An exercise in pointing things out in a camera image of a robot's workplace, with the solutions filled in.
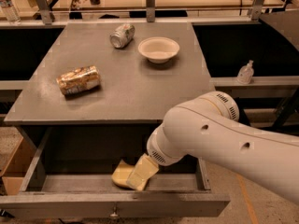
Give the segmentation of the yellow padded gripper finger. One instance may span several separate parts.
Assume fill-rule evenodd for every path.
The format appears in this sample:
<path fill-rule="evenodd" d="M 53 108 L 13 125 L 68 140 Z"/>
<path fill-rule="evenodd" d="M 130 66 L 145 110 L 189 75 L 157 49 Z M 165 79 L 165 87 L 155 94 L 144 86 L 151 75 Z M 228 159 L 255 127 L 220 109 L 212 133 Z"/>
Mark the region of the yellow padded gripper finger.
<path fill-rule="evenodd" d="M 159 171 L 159 165 L 147 154 L 143 154 L 129 174 L 126 184 L 134 190 L 143 190 L 147 182 Z"/>

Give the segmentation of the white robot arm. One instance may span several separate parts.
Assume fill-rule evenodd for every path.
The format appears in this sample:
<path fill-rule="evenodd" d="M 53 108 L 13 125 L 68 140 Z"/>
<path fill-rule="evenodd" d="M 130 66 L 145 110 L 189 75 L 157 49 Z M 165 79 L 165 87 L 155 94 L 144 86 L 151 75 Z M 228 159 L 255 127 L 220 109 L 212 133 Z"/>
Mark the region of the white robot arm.
<path fill-rule="evenodd" d="M 299 137 L 241 124 L 234 99 L 211 91 L 172 107 L 127 179 L 132 189 L 190 155 L 216 163 L 299 204 Z"/>

